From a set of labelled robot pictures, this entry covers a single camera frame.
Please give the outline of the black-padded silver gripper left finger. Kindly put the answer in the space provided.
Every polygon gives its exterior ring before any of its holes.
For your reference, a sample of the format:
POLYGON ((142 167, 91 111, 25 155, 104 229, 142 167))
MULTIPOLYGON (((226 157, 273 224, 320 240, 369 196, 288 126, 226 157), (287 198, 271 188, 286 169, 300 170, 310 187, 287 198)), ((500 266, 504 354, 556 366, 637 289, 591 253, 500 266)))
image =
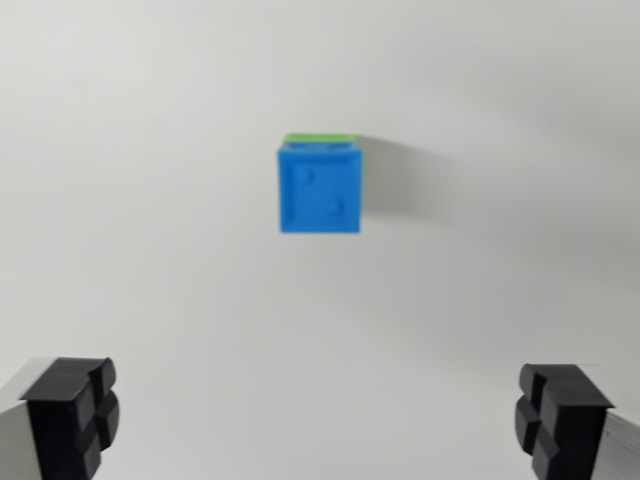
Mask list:
POLYGON ((110 358, 36 357, 1 387, 1 477, 92 479, 120 419, 110 358))

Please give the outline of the black-padded silver gripper right finger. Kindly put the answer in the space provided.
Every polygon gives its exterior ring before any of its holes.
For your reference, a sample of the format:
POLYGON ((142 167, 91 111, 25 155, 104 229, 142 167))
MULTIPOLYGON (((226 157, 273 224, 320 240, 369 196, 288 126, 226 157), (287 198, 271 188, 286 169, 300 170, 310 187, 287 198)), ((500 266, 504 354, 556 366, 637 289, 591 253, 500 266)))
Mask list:
POLYGON ((515 433, 544 480, 639 477, 639 377, 587 364, 525 364, 515 433))

